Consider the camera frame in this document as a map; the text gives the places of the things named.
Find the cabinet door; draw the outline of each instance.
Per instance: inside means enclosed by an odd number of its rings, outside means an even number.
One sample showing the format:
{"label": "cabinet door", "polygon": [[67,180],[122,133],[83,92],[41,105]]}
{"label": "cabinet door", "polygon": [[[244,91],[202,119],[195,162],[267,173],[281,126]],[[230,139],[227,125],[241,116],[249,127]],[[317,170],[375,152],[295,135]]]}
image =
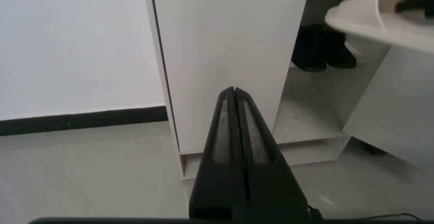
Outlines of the cabinet door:
{"label": "cabinet door", "polygon": [[229,86],[273,128],[305,1],[155,0],[181,153],[203,151]]}
{"label": "cabinet door", "polygon": [[434,170],[434,56],[392,47],[344,132]]}

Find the floor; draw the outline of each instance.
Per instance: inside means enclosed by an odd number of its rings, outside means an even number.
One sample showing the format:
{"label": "floor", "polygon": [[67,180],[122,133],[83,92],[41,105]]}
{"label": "floor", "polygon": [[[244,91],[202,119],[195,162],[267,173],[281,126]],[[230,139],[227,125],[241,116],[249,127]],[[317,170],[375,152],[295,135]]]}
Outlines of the floor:
{"label": "floor", "polygon": [[[349,143],[336,162],[292,167],[326,218],[434,219],[434,176]],[[187,218],[167,122],[0,137],[0,223],[37,217]]]}

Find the black object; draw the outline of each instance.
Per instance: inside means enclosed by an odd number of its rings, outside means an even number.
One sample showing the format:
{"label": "black object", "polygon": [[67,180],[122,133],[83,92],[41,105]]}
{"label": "black object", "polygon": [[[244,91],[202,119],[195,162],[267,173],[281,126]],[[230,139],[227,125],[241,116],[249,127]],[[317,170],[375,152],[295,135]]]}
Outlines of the black object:
{"label": "black object", "polygon": [[420,9],[425,10],[425,18],[434,18],[434,0],[403,0],[395,4],[397,13]]}
{"label": "black object", "polygon": [[165,106],[0,121],[0,136],[167,121]]}
{"label": "black object", "polygon": [[345,46],[345,34],[325,24],[301,26],[298,30],[292,62],[303,71],[324,71],[326,64],[352,69],[357,61]]}
{"label": "black object", "polygon": [[345,46],[345,34],[323,25],[319,32],[319,49],[331,67],[352,69],[357,66],[354,55]]}
{"label": "black object", "polygon": [[301,26],[292,52],[292,62],[303,71],[318,72],[327,68],[319,49],[319,32],[322,25]]}
{"label": "black object", "polygon": [[191,219],[310,223],[307,201],[252,97],[218,97],[190,198]]}

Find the white cabinet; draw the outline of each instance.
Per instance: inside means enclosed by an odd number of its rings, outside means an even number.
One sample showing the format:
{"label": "white cabinet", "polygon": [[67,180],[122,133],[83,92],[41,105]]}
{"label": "white cabinet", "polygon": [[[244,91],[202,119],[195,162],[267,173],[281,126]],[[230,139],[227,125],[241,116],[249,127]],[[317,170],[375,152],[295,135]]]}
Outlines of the white cabinet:
{"label": "white cabinet", "polygon": [[[183,179],[195,178],[217,96],[230,86],[252,96],[291,166],[336,160],[350,135],[371,143],[374,139],[365,133],[369,126],[389,134],[399,129],[396,123],[385,125],[397,118],[383,118],[392,112],[381,102],[393,102],[383,98],[388,96],[383,88],[394,84],[387,83],[389,79],[401,84],[394,80],[399,76],[388,77],[384,71],[391,66],[390,58],[381,66],[390,46],[347,35],[356,68],[329,66],[324,72],[306,73],[291,64],[300,20],[322,22],[325,12],[341,0],[153,1],[146,0],[157,20],[151,26]],[[410,100],[395,106],[406,111]],[[413,112],[412,116],[422,113]],[[424,149],[429,135],[420,134],[418,145]]]}
{"label": "white cabinet", "polygon": [[305,1],[155,0],[181,154],[203,151],[229,86],[273,127]]}

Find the shelf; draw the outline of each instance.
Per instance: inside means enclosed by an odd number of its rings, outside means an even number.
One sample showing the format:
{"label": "shelf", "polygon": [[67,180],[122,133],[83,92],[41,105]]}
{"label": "shelf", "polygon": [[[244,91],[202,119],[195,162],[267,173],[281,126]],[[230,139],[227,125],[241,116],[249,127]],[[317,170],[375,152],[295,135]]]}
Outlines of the shelf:
{"label": "shelf", "polygon": [[[281,152],[289,166],[301,164],[312,164],[336,160],[349,140],[349,136],[338,138],[320,139],[299,143],[287,143],[279,145]],[[201,153],[194,155],[183,155],[184,178],[194,179],[201,162]]]}
{"label": "shelf", "polygon": [[423,10],[395,13],[401,0],[344,0],[325,21],[334,29],[434,54],[434,21]]}
{"label": "shelf", "polygon": [[273,128],[278,144],[344,136],[309,75],[299,69],[288,71]]}

